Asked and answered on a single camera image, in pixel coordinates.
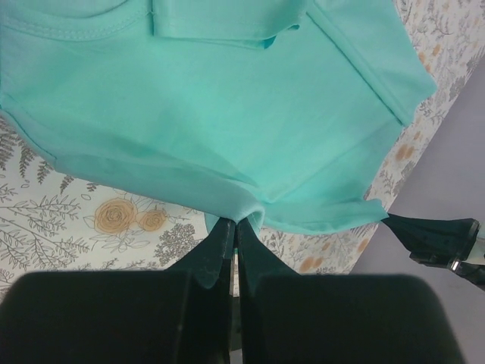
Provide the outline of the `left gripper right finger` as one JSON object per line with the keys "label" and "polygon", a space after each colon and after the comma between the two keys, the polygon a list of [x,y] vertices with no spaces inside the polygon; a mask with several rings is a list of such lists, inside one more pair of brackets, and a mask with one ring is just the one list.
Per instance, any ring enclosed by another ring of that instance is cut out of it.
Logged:
{"label": "left gripper right finger", "polygon": [[246,363],[462,363],[437,295],[409,275],[301,275],[236,227]]}

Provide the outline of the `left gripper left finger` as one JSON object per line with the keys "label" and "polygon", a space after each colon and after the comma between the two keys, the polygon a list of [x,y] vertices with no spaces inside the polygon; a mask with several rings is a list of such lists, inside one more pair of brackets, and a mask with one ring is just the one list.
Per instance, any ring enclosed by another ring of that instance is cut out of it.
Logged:
{"label": "left gripper left finger", "polygon": [[1,304],[3,363],[227,363],[236,225],[164,270],[38,271]]}

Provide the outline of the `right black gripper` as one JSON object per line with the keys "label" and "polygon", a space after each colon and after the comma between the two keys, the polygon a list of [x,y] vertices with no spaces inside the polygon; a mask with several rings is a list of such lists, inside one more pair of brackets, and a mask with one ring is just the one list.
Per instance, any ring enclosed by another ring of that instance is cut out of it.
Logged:
{"label": "right black gripper", "polygon": [[449,265],[455,275],[485,290],[484,266],[464,262],[480,230],[473,218],[430,220],[390,214],[382,220],[410,252],[410,258],[422,265]]}

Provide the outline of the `teal t shirt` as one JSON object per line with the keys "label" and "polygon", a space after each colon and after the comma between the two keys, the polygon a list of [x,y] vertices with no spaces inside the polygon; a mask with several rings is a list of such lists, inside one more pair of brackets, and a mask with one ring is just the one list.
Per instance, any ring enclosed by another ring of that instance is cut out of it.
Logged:
{"label": "teal t shirt", "polygon": [[3,1],[1,114],[56,171],[253,228],[364,195],[436,84],[391,1]]}

